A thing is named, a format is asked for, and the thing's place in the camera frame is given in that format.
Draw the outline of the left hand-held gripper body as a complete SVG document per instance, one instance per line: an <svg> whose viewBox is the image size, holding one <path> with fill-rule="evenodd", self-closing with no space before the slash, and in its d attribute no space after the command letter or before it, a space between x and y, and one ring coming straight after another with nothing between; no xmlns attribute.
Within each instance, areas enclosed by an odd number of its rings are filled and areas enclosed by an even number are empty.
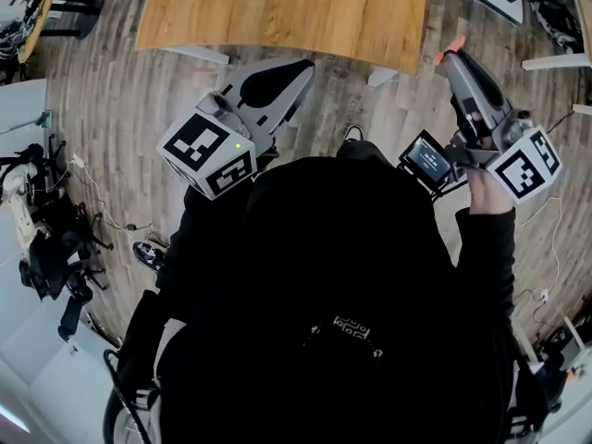
<svg viewBox="0 0 592 444"><path fill-rule="evenodd" d="M265 170L279 157L276 131L302 104L315 74L307 58L272 58L237 69L179 117L158 153L209 200Z"/></svg>

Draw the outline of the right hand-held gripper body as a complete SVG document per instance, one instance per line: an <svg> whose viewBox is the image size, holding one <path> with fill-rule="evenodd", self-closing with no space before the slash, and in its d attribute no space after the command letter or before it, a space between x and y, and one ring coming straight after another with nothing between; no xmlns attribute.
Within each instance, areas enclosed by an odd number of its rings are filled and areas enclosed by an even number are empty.
<svg viewBox="0 0 592 444"><path fill-rule="evenodd" d="M562 163L529 111L512 106L496 81L463 49L441 57L461 123L445 147L451 174L488 172L521 204L547 189Z"/></svg>

